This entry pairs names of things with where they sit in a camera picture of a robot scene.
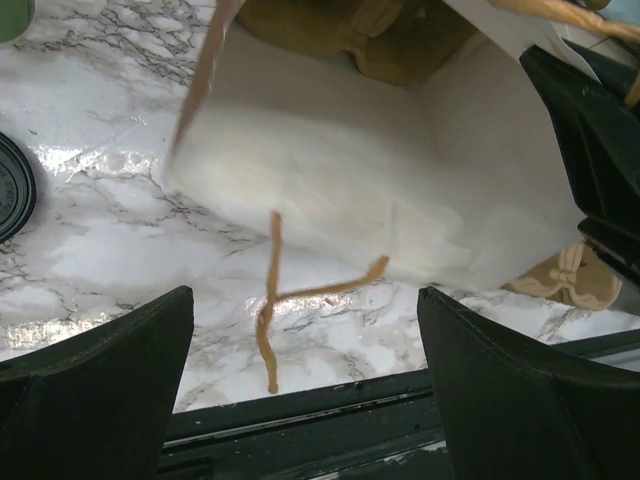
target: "white paper bag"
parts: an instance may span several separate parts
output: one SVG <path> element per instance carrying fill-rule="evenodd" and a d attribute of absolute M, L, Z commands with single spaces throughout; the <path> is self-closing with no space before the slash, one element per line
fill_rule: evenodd
<path fill-rule="evenodd" d="M 543 18 L 497 9 L 489 0 L 444 0 L 444 2 L 475 25 L 514 60 L 518 61 L 525 50 L 537 45 L 598 81 L 589 64 L 562 40 L 567 38 L 583 44 L 585 37 L 594 36 L 593 34 Z"/>
<path fill-rule="evenodd" d="M 230 23 L 232 3 L 212 25 Z M 485 39 L 419 91 L 235 27 L 216 53 L 203 49 L 209 76 L 217 64 L 213 94 L 196 72 L 166 182 L 228 221 L 268 234 L 278 211 L 285 243 L 363 270 L 388 255 L 389 278 L 470 289 L 499 287 L 580 238 L 548 114 Z"/>

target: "white marble surface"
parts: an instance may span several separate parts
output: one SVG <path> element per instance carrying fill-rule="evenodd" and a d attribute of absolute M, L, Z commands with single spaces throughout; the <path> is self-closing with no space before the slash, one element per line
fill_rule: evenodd
<path fill-rule="evenodd" d="M 108 321 L 180 284 L 196 333 L 176 411 L 266 396 L 254 340 L 269 243 L 167 195 L 157 179 L 212 0 L 47 0 L 0 47 L 0 131 L 42 164 L 32 221 L 0 246 L 0 358 Z M 288 249 L 283 288 L 360 272 Z M 640 327 L 507 292 L 448 291 L 555 343 Z M 425 358 L 417 292 L 379 282 L 282 305 L 272 342 L 283 393 L 399 373 Z"/>

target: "brown twisted handle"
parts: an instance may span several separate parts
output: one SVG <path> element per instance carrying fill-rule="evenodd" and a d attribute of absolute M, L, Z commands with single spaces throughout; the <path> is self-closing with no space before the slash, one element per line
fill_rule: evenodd
<path fill-rule="evenodd" d="M 520 15 L 553 20 L 573 25 L 592 33 L 617 37 L 640 44 L 640 27 L 626 23 L 605 20 L 597 13 L 573 5 L 565 0 L 489 0 L 496 8 L 509 10 Z M 625 97 L 625 103 L 633 107 L 640 100 L 640 75 Z"/>
<path fill-rule="evenodd" d="M 354 288 L 373 283 L 384 273 L 387 268 L 387 264 L 389 263 L 389 257 L 381 256 L 373 265 L 371 265 L 369 271 L 364 277 L 351 282 L 278 294 L 280 251 L 282 249 L 282 218 L 277 212 L 273 212 L 271 214 L 271 239 L 273 247 L 271 250 L 271 263 L 267 274 L 267 301 L 258 315 L 258 320 L 256 322 L 256 338 L 258 340 L 260 354 L 262 355 L 262 359 L 267 367 L 267 374 L 269 376 L 269 393 L 278 393 L 277 360 L 276 355 L 269 344 L 269 324 L 273 319 L 273 309 L 276 304 L 292 298 L 347 292 Z"/>

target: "black lid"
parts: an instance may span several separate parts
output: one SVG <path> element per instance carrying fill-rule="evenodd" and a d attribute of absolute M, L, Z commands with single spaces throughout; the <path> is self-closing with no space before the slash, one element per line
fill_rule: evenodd
<path fill-rule="evenodd" d="M 24 227 L 36 197 L 36 181 L 27 157 L 0 133 L 0 243 Z"/>

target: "tan fabric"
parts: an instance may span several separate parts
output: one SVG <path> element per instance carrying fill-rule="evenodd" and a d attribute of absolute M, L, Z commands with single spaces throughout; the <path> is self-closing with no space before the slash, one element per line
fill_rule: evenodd
<path fill-rule="evenodd" d="M 604 310 L 618 298 L 622 282 L 590 248 L 578 243 L 505 288 L 589 310 Z"/>
<path fill-rule="evenodd" d="M 394 85 L 423 83 L 476 31 L 441 0 L 247 0 L 238 22 L 293 52 L 349 52 Z"/>

